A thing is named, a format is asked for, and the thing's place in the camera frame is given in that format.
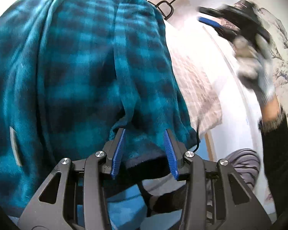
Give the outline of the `right forearm black sleeve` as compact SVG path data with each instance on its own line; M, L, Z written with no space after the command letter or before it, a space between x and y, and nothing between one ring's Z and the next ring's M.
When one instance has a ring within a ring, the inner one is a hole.
M264 172L277 215L288 214L288 125L284 109L274 98L262 107Z

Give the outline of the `gloved right hand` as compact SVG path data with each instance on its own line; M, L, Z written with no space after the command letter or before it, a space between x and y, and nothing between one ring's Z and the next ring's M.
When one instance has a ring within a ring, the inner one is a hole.
M255 36L255 43L257 49L242 36L233 41L235 58L239 64L237 76L247 89L254 91L259 105L263 107L275 96L271 46L259 34Z

